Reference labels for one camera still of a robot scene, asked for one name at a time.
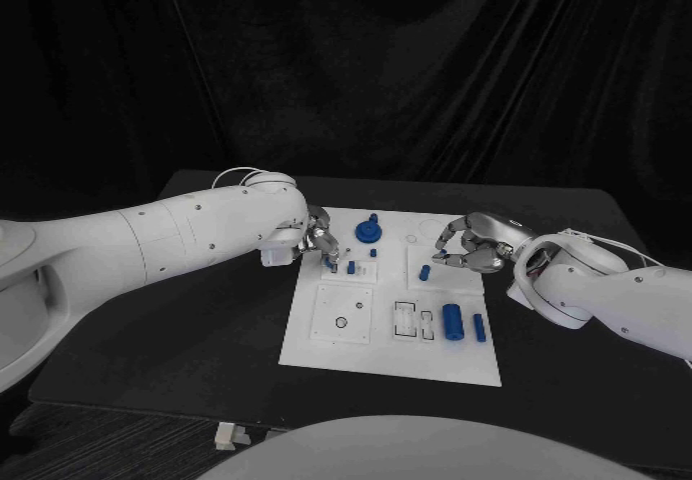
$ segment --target black table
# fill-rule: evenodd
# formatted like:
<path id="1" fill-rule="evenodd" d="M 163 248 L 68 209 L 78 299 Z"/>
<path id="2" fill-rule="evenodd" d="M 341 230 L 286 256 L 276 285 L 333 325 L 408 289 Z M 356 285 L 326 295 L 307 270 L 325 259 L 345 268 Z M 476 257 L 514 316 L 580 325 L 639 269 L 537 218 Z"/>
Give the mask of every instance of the black table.
<path id="1" fill-rule="evenodd" d="M 178 172 L 162 198 L 214 177 Z M 600 190 L 297 180 L 316 205 L 491 211 L 540 234 L 571 227 L 643 249 Z M 502 388 L 279 365 L 299 267 L 263 268 L 253 252 L 113 299 L 58 346 L 31 399 L 289 429 L 361 415 L 450 417 L 692 470 L 692 370 L 597 321 L 571 331 L 544 320 L 505 295 L 509 268 L 485 276 Z"/>

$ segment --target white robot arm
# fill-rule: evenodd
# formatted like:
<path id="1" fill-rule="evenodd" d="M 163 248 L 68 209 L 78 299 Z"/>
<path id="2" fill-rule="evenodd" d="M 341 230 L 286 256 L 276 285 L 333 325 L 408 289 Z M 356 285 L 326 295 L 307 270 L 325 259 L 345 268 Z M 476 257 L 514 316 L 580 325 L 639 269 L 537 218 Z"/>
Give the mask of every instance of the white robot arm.
<path id="1" fill-rule="evenodd" d="M 0 392 L 106 301 L 256 249 L 264 266 L 318 249 L 339 261 L 329 215 L 280 173 L 77 218 L 0 220 Z"/>
<path id="2" fill-rule="evenodd" d="M 692 359 L 692 272 L 664 265 L 630 270 L 623 259 L 594 245 L 591 238 L 599 237 L 571 230 L 538 236 L 489 213 L 450 223 L 440 250 L 460 231 L 469 254 L 441 252 L 436 263 L 492 273 L 512 260 L 508 295 L 548 320 L 578 329 L 596 316 L 623 338 Z"/>

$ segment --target blue object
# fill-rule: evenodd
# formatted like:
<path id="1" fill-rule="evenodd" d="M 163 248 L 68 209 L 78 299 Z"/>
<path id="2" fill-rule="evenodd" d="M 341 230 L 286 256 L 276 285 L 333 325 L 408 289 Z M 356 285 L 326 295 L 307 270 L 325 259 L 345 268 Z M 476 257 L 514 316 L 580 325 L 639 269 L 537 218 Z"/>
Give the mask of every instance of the blue object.
<path id="1" fill-rule="evenodd" d="M 358 224 L 356 238 L 364 243 L 375 243 L 382 237 L 382 228 L 378 225 L 378 214 L 374 213 L 367 222 Z"/>
<path id="2" fill-rule="evenodd" d="M 418 278 L 427 282 L 429 281 L 429 275 L 430 275 L 430 265 L 424 265 L 421 268 L 421 274 L 418 275 Z"/>
<path id="3" fill-rule="evenodd" d="M 444 337 L 447 340 L 462 340 L 465 338 L 465 324 L 462 323 L 462 309 L 456 303 L 449 303 L 443 307 L 444 319 Z"/>
<path id="4" fill-rule="evenodd" d="M 476 338 L 479 342 L 486 341 L 486 327 L 483 326 L 483 315 L 480 313 L 473 314 L 473 326 L 476 328 Z"/>

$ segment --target black backdrop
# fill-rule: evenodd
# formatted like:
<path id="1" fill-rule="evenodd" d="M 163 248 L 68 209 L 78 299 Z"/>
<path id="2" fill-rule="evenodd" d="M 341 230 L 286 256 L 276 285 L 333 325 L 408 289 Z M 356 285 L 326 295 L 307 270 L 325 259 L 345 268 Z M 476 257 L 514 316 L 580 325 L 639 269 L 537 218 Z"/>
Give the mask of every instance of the black backdrop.
<path id="1" fill-rule="evenodd" d="M 5 18 L 5 218 L 153 200 L 179 168 L 594 187 L 692 268 L 685 0 L 31 0 Z"/>

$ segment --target white board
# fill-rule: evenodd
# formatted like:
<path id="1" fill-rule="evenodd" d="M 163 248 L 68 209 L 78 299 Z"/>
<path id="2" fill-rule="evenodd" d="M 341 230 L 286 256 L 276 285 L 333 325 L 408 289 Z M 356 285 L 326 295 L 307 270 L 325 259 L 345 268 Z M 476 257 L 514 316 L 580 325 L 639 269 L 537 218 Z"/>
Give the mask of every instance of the white board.
<path id="1" fill-rule="evenodd" d="M 323 267 L 319 252 L 303 256 L 279 363 L 499 387 L 482 276 L 467 269 L 434 264 L 430 259 L 437 253 L 437 237 L 457 217 L 329 207 L 326 211 L 342 253 L 339 273 L 332 274 Z M 374 244 L 364 244 L 355 229 L 371 213 L 379 217 L 382 238 Z M 449 253 L 466 253 L 459 236 L 447 247 Z M 375 258 L 372 248 L 378 250 Z M 358 269 L 356 274 L 348 275 L 349 261 L 368 267 L 365 275 L 358 274 L 364 272 Z M 375 262 L 375 269 L 368 262 Z M 424 264 L 431 266 L 427 282 L 418 279 Z M 372 292 L 369 303 L 362 301 L 365 291 Z M 417 335 L 413 338 L 397 338 L 394 334 L 395 302 L 416 305 Z M 460 341 L 444 337 L 443 306 L 447 303 L 462 308 L 466 336 Z M 476 338 L 476 313 L 483 315 L 486 342 Z M 401 317 L 407 331 L 411 331 L 410 315 L 407 312 Z M 369 333 L 365 334 L 368 320 Z"/>

